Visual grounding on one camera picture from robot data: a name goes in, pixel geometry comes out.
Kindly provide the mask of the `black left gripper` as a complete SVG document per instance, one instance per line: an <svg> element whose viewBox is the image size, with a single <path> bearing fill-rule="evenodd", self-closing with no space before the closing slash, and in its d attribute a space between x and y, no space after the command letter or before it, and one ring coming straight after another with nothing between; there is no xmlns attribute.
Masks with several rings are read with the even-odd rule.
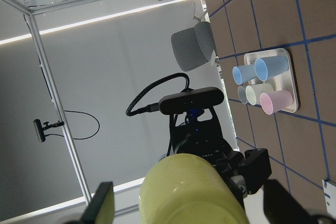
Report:
<svg viewBox="0 0 336 224"><path fill-rule="evenodd" d="M248 194L255 194L271 175L268 150L257 148L245 151L245 159L241 152L233 150L223 138L221 125L213 108L209 109L212 118L199 121L198 117L204 110L189 110L185 120L176 124L178 115L170 115L170 140L168 156L174 154L193 154L205 159L220 175L240 205ZM239 183L239 163L243 161L243 177L246 188Z"/></svg>

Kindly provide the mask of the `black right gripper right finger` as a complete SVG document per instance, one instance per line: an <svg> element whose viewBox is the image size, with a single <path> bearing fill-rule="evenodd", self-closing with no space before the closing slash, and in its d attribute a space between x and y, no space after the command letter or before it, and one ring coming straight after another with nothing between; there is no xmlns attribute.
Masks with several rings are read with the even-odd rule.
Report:
<svg viewBox="0 0 336 224"><path fill-rule="evenodd" d="M275 179L264 184L263 210L269 223L312 223L308 212Z"/></svg>

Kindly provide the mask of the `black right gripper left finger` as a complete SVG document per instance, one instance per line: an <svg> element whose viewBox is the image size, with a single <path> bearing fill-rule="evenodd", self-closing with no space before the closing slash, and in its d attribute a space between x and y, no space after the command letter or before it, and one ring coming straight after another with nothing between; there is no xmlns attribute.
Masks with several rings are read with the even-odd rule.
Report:
<svg viewBox="0 0 336 224"><path fill-rule="evenodd" d="M113 182L101 182L80 223L113 223L115 215Z"/></svg>

